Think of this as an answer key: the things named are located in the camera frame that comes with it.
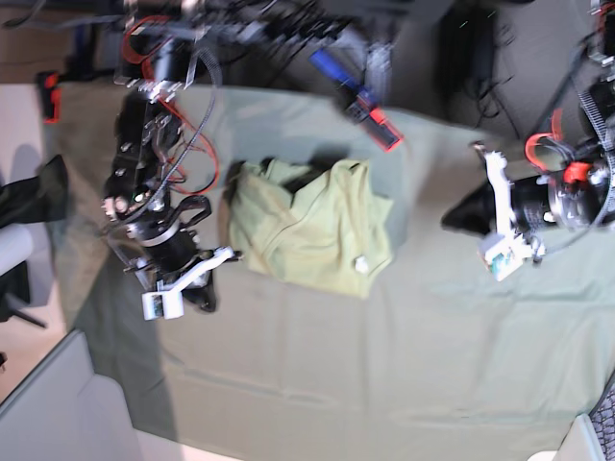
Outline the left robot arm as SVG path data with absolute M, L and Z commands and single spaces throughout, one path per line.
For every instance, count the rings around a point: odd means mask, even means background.
M 449 231 L 479 236 L 488 255 L 540 260 L 614 224 L 614 4 L 595 1 L 594 32 L 584 37 L 569 70 L 523 147 L 531 175 L 513 180 L 503 153 L 473 147 L 486 180 L 442 217 Z M 578 90 L 586 137 L 566 141 L 559 102 L 577 88 L 581 68 L 593 62 L 601 74 Z

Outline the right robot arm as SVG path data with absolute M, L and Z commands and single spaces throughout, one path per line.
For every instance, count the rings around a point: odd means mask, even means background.
M 115 121 L 116 150 L 102 202 L 110 222 L 103 234 L 144 288 L 145 319 L 181 317 L 185 303 L 212 313 L 214 271 L 239 257 L 230 248 L 203 250 L 198 242 L 196 227 L 211 215 L 207 193 L 220 173 L 173 201 L 187 180 L 181 166 L 190 152 L 217 158 L 204 134 L 216 100 L 209 99 L 195 126 L 174 102 L 200 68 L 213 91 L 222 85 L 219 61 L 205 42 L 212 9 L 205 1 L 127 1 L 124 10 L 115 80 L 130 92 Z

